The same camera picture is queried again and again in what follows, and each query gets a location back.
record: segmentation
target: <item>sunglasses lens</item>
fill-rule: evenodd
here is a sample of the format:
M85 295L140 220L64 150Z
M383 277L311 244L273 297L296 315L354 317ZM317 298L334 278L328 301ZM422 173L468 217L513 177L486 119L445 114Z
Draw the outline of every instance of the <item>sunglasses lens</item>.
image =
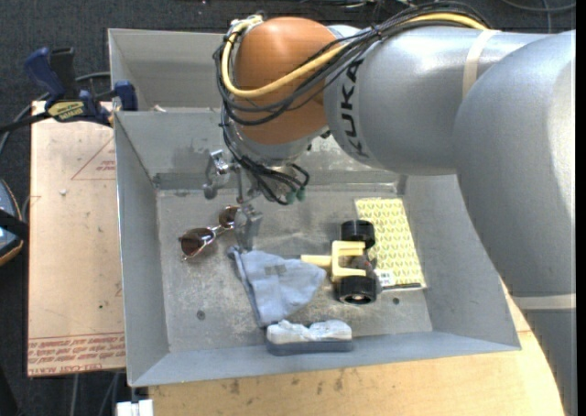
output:
M181 239L181 250L188 257L197 255L207 244L213 240L213 232L210 229L189 230Z
M231 229L234 227L236 214L238 213L238 206L228 206L220 214L220 225L224 229Z

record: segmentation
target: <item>gray bin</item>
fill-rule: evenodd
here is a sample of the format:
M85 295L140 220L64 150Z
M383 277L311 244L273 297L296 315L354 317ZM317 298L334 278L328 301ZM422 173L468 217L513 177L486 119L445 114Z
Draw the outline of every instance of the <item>gray bin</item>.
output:
M139 93L136 113L114 122L126 365L131 386L355 367L518 349L501 281L466 213L453 176L409 178L404 204L422 262L424 290L385 291L370 305L344 305L324 281L289 320L339 318L353 329L349 353L273 356L225 250L233 233L195 262L178 237L216 225L235 203L231 180L206 200L207 150L223 147L211 53L219 35L110 30L113 79ZM154 105L166 113L148 111ZM330 139L299 164L311 174L308 199L263 199L255 247L281 257L328 254L358 198L396 196L396 175L348 158Z

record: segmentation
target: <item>yellow toy part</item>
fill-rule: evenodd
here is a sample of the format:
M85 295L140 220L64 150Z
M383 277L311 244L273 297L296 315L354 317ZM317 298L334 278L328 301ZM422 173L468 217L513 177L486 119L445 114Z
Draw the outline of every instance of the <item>yellow toy part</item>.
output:
M334 240L331 243L331 256L301 255L301 261L311 263L330 272L331 282L337 283L350 276L366 276L366 271L357 268L346 268L350 258L361 257L366 244L361 241Z

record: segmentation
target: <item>yellow patterned paper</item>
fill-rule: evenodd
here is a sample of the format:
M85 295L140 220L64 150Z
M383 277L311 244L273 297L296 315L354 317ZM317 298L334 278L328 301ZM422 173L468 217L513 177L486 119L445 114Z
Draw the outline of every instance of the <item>yellow patterned paper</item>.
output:
M376 243L369 256L376 258L382 287L426 287L403 200L362 198L355 203L358 217L374 225Z

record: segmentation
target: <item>metal bracket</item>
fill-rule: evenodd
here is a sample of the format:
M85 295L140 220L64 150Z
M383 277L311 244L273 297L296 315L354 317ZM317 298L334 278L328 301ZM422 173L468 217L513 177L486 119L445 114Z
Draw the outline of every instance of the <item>metal bracket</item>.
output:
M218 189L230 179L230 164L223 159L223 150L210 152L208 166L205 169L206 182L203 184L203 194L206 199L213 199Z

